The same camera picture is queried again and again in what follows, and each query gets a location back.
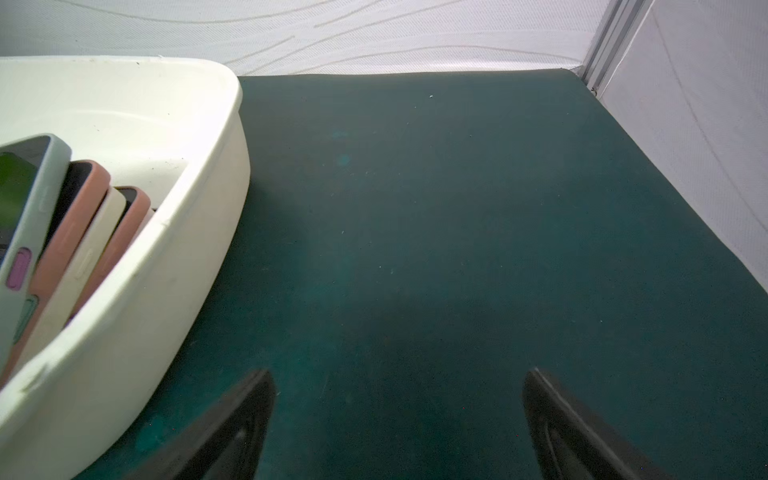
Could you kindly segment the dark pink case phone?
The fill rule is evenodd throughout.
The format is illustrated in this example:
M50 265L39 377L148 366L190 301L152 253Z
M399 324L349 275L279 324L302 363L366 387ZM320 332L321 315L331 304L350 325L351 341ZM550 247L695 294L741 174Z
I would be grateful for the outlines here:
M151 199L139 187L118 186L116 190L126 200L123 214L103 254L86 282L80 297L76 301L68 322L76 316L84 304L91 298L154 215Z

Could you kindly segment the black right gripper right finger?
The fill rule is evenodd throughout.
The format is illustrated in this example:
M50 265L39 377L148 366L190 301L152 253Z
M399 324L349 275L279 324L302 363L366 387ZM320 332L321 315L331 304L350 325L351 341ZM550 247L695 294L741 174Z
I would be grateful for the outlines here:
M526 372L522 403L544 479L669 479L554 375Z

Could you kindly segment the mint green case phone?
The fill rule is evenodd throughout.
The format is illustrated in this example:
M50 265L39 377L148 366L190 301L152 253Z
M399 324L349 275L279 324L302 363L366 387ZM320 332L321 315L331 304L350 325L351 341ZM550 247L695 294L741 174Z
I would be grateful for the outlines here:
M10 355L33 263L42 252L70 161L70 147L53 134L1 146L2 365Z

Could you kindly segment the cream case phone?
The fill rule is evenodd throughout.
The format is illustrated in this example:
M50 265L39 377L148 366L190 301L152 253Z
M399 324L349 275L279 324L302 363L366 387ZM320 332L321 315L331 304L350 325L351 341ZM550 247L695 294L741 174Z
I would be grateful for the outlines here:
M7 378L42 351L62 331L121 220L125 206L125 197L117 189L109 187L59 285L37 316L31 332L22 338L21 349L4 372Z

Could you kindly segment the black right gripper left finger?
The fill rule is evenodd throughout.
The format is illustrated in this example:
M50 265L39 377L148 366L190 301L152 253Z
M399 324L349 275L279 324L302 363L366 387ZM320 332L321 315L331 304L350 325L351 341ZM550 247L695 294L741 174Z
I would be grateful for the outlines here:
M265 369L248 373L127 479L253 479L276 386Z

